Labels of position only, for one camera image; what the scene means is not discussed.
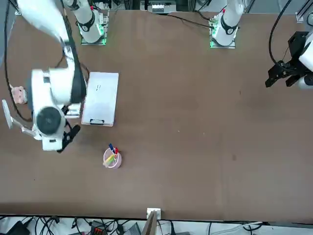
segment table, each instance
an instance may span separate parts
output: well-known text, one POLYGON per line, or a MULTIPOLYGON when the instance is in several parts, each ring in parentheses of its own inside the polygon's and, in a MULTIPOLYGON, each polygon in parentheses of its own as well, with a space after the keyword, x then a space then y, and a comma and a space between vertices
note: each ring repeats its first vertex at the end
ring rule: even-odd
MULTIPOLYGON (((150 207, 166 219, 312 222, 313 93, 283 80, 264 85, 276 17, 243 15, 236 49, 210 49, 206 28, 142 11, 112 13, 105 47, 79 46, 73 27, 81 62, 120 73, 114 127, 82 126, 57 154, 0 115, 0 212, 145 218, 150 207), (123 156, 118 170, 102 166, 110 142, 123 156)), ((277 60, 300 28, 282 17, 277 60)), ((17 17, 8 51, 14 86, 61 55, 17 17)), ((4 79, 0 91, 8 98, 4 79)))

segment pen holder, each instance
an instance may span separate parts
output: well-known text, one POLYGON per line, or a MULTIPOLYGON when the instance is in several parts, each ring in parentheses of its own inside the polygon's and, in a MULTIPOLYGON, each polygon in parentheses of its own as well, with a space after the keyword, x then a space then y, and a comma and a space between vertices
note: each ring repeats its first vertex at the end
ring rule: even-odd
POLYGON ((118 152, 117 153, 117 157, 116 159, 114 159, 113 162, 111 162, 110 164, 105 164, 105 160, 108 159, 111 155, 112 155, 112 151, 110 150, 110 148, 108 148, 104 154, 103 154, 103 165, 106 167, 106 168, 111 168, 111 169, 118 169, 121 164, 122 164, 122 156, 121 154, 118 152))

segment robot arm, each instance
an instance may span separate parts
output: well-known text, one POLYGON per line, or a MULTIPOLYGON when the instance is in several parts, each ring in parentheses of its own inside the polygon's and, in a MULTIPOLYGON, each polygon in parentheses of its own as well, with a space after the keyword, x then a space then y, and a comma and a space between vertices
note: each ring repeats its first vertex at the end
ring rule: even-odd
POLYGON ((295 32, 288 40, 291 60, 278 61, 269 71, 266 87, 271 87, 278 79, 287 78, 286 86, 298 82, 302 89, 313 88, 313 31, 295 32))
MULTIPOLYGON (((32 71, 27 100, 32 111, 33 128, 22 128, 22 131, 42 140, 43 150, 61 152, 80 130, 79 126, 72 128, 66 120, 66 106, 80 103, 86 96, 86 82, 75 43, 69 25, 65 24, 53 0, 18 0, 18 5, 30 24, 51 35, 62 45, 67 61, 67 68, 32 71)), ((16 124, 8 114, 8 108, 5 105, 3 108, 8 124, 16 124)))
POLYGON ((106 22, 103 13, 93 7, 91 9, 88 0, 64 0, 64 3, 74 13, 81 35, 88 44, 105 38, 106 22))
POLYGON ((244 12, 243 0, 227 0, 226 7, 217 15, 218 25, 212 38, 221 46, 230 45, 236 37, 239 20, 244 12))

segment red marker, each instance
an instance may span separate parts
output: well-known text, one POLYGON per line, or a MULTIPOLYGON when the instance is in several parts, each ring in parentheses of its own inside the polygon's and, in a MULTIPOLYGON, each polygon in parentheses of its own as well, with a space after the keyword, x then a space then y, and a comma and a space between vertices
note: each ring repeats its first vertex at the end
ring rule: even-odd
POLYGON ((118 154, 118 148, 115 148, 115 155, 114 155, 114 159, 117 159, 117 154, 118 154))

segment clipboard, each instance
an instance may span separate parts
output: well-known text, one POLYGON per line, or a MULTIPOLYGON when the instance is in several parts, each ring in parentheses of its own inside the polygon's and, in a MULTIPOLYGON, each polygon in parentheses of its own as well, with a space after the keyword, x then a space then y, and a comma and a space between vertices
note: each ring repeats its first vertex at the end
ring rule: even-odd
POLYGON ((118 73, 91 72, 83 108, 82 124, 113 126, 118 73))

